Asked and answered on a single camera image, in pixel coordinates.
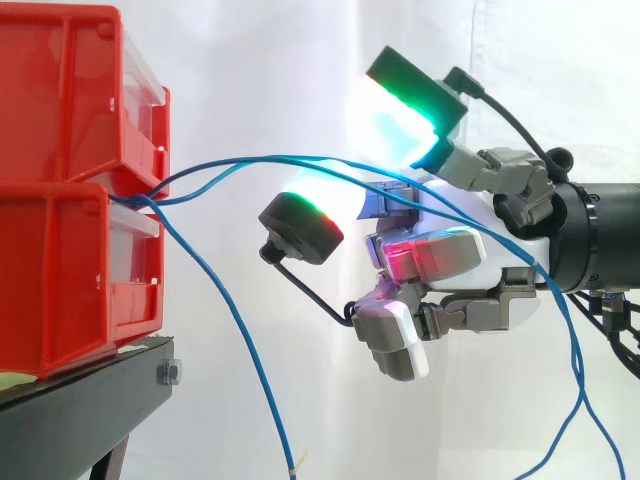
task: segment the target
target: black cap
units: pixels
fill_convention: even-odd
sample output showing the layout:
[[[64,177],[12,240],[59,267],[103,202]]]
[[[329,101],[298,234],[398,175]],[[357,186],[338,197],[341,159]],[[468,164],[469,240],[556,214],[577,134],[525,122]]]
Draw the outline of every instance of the black cap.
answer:
[[[295,193],[279,193],[258,218],[313,265],[324,263],[344,240],[338,226],[327,215]],[[278,263],[274,260],[280,254],[272,255],[274,252],[268,244],[262,248],[261,255],[269,263]]]

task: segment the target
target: black connector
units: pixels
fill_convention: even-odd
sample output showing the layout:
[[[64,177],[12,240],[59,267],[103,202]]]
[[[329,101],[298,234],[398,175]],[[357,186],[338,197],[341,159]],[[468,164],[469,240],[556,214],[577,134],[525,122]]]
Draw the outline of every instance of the black connector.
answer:
[[[453,67],[443,82],[452,90],[469,95],[471,98],[481,98],[484,95],[484,87],[480,82],[460,67]]]

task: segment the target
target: metal table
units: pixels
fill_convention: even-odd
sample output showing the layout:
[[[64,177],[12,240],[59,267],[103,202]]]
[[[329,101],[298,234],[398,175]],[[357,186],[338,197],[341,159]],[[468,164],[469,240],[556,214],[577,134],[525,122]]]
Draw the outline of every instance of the metal table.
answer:
[[[171,396],[181,365],[173,339],[0,392],[0,479],[120,477],[129,433]]]

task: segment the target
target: black cable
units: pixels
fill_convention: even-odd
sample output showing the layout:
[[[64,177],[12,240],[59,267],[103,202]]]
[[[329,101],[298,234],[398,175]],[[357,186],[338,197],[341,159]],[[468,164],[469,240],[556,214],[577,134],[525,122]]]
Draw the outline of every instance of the black cable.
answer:
[[[638,380],[640,380],[640,361],[638,360],[638,356],[635,355],[631,350],[629,350],[622,342],[620,342],[620,333],[618,332],[610,332],[607,334],[602,324],[589,313],[589,310],[580,303],[580,300],[576,298],[576,296],[572,293],[567,294],[571,303],[573,303],[580,313],[585,316],[587,320],[589,320],[594,327],[598,329],[600,333],[605,335],[609,340],[609,345],[611,345],[611,350],[618,357],[620,363],[622,363],[627,370],[629,370]],[[630,329],[631,333],[635,336],[636,332],[633,328]]]
[[[585,318],[589,320],[593,324],[593,326],[598,329],[598,331],[601,334],[603,334],[604,336],[607,336],[607,332],[605,331],[602,324],[596,319],[596,317],[594,317],[589,313],[589,310],[587,310],[587,307],[585,307],[582,303],[580,303],[580,300],[578,300],[573,293],[568,293],[567,298],[571,300],[571,303],[573,303],[576,306],[576,308],[580,310],[580,313],[582,313],[582,315],[584,315]]]
[[[344,318],[351,325],[353,325],[353,316],[356,314],[355,306],[356,302],[354,301],[347,302],[344,306]]]
[[[496,111],[496,113],[498,113],[498,115],[504,118],[507,121],[507,123],[511,125],[516,130],[516,132],[520,134],[520,136],[524,139],[524,141],[527,142],[527,144],[531,147],[533,152],[538,157],[540,157],[542,161],[544,161],[549,178],[554,183],[561,183],[561,182],[567,181],[567,172],[571,169],[571,166],[573,166],[573,159],[570,158],[570,156],[564,157],[566,159],[566,162],[569,163],[569,165],[564,165],[564,166],[558,165],[547,154],[547,152],[545,152],[542,149],[542,147],[538,144],[538,142],[536,142],[536,140],[529,133],[529,131],[526,128],[524,128],[524,125],[522,125],[518,121],[518,119],[514,117],[511,114],[511,112],[509,112],[509,110],[507,110],[504,107],[504,105],[502,105],[500,102],[498,102],[495,98],[493,98],[491,95],[489,95],[486,92],[482,93],[482,95],[480,95],[478,98],[482,100],[484,103],[486,103],[488,106],[493,108]]]
[[[349,320],[346,320],[344,318],[342,318],[338,312],[336,312],[333,308],[331,308],[329,306],[329,304],[327,302],[325,302],[324,300],[322,300],[322,298],[320,298],[318,296],[318,294],[316,292],[314,292],[313,290],[311,290],[302,280],[300,280],[298,277],[296,277],[293,273],[291,273],[289,270],[287,270],[285,268],[284,265],[282,265],[281,263],[275,263],[273,264],[273,266],[275,267],[276,270],[278,270],[287,280],[289,280],[291,283],[293,283],[296,287],[298,287],[300,290],[302,290],[311,300],[313,300],[320,308],[322,308],[325,312],[327,312],[331,318],[333,318],[336,322],[338,322],[340,325],[342,325],[343,327],[353,327],[353,322],[350,321],[351,318],[349,317]]]
[[[576,296],[584,299],[584,300],[591,300],[591,295],[589,295],[587,292],[576,292]]]
[[[640,362],[638,362],[638,357],[620,342],[620,334],[618,332],[611,332],[609,334],[609,344],[611,345],[613,353],[615,353],[618,360],[620,360],[620,363],[640,380]]]

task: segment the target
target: cable end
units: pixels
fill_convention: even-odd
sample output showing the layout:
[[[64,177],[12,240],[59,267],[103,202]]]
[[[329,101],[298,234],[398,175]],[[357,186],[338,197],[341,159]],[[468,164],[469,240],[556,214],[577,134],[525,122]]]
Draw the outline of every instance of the cable end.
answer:
[[[260,249],[260,257],[269,265],[280,263],[285,256],[285,252],[276,247],[271,240],[267,240]]]

